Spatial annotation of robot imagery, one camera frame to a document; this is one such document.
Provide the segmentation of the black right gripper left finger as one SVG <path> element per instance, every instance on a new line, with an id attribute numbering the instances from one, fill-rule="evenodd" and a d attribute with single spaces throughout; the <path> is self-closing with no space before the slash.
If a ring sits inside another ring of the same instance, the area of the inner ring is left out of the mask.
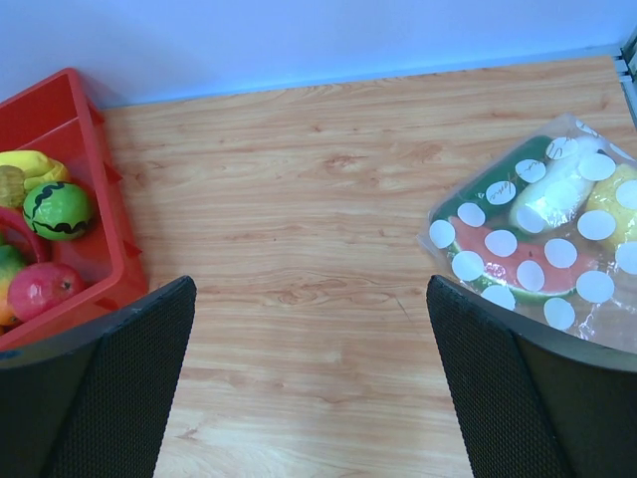
<path id="1" fill-rule="evenodd" d="M 182 276 L 118 311 L 2 352 L 2 476 L 152 476 L 196 293 Z"/>

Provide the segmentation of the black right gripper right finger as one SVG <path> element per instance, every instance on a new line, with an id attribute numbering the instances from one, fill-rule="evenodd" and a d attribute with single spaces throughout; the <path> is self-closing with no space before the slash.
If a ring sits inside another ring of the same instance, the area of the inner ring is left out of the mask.
<path id="1" fill-rule="evenodd" d="M 635 355 L 439 275 L 426 300 L 474 476 L 635 476 Z"/>

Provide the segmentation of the red fake apple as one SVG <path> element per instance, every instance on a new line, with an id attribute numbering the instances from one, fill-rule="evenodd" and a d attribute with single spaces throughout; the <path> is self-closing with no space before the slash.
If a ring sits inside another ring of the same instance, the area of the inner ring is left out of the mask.
<path id="1" fill-rule="evenodd" d="M 18 320 L 29 322 L 71 299 L 85 287 L 82 276 L 69 265 L 36 263 L 13 278 L 7 302 Z"/>

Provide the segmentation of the fake watermelon slice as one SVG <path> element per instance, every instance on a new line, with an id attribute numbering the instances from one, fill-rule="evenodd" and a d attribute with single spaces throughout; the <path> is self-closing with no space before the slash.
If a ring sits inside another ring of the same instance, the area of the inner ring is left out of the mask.
<path id="1" fill-rule="evenodd" d="M 511 290 L 518 302 L 536 303 L 572 295 L 579 276 L 598 269 L 596 259 L 580 252 L 571 266 L 557 268 L 546 259 L 543 245 L 528 242 L 518 242 L 511 255 L 501 257 L 486 244 L 492 229 L 469 226 L 455 216 L 449 217 L 448 222 L 455 229 L 455 241 L 447 248 L 452 275 L 475 291 L 502 285 Z M 524 262 L 533 262 L 543 273 L 543 285 L 537 291 L 520 282 L 518 268 Z"/>

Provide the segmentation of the fake mango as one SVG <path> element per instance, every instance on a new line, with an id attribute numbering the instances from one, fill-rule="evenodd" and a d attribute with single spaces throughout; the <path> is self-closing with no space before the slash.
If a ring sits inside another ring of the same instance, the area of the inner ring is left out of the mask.
<path id="1" fill-rule="evenodd" d="M 8 303 L 8 290 L 14 277 L 27 266 L 21 252 L 12 245 L 1 246 L 1 325 L 10 326 L 16 319 Z"/>

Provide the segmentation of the polka dot plastic bag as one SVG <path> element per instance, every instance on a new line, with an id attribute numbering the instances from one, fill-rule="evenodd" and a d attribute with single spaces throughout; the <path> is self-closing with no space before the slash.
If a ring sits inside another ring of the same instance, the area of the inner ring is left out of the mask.
<path id="1" fill-rule="evenodd" d="M 636 162 L 562 115 L 433 207 L 420 246 L 453 280 L 554 329 L 636 349 Z"/>

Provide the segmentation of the small green fake watermelon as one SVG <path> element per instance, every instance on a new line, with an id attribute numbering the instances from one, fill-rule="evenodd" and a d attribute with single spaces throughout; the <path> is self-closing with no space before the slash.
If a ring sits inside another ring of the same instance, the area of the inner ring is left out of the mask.
<path id="1" fill-rule="evenodd" d="M 94 217 L 92 200 L 72 182 L 48 182 L 32 189 L 22 205 L 27 226 L 50 241 L 70 241 L 83 236 Z"/>

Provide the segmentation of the white fake food piece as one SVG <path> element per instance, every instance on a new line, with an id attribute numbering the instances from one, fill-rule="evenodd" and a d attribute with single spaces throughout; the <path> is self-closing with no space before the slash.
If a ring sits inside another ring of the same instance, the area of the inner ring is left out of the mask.
<path id="1" fill-rule="evenodd" d="M 514 227 L 529 234 L 545 233 L 573 219 L 595 184 L 582 175 L 580 163 L 602 149 L 592 135 L 559 136 L 545 149 L 545 174 L 522 191 L 511 208 Z"/>

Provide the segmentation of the yellow fake lemon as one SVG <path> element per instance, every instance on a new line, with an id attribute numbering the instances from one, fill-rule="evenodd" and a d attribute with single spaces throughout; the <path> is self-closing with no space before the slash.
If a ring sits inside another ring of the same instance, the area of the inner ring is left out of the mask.
<path id="1" fill-rule="evenodd" d="M 601 241 L 608 251 L 614 252 L 621 243 L 636 240 L 636 210 L 623 206 L 616 198 L 616 191 L 624 182 L 635 180 L 636 168 L 627 163 L 620 163 L 611 176 L 595 184 L 588 196 L 586 212 L 602 210 L 608 212 L 616 221 L 615 231 Z"/>

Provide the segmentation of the yellow fake banana bunch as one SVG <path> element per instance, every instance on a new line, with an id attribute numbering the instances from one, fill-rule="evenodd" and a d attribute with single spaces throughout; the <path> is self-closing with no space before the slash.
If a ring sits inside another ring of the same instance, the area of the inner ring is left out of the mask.
<path id="1" fill-rule="evenodd" d="M 14 166 L 23 171 L 27 192 L 43 183 L 71 180 L 71 174 L 64 164 L 38 150 L 3 151 L 1 165 Z"/>

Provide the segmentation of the red plastic bin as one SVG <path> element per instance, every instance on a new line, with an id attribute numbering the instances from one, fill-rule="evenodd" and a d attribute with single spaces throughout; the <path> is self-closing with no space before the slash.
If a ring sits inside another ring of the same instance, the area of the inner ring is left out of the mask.
<path id="1" fill-rule="evenodd" d="M 1 275 L 1 347 L 114 312 L 148 291 L 106 143 L 71 68 L 1 105 L 1 231 L 31 262 Z"/>

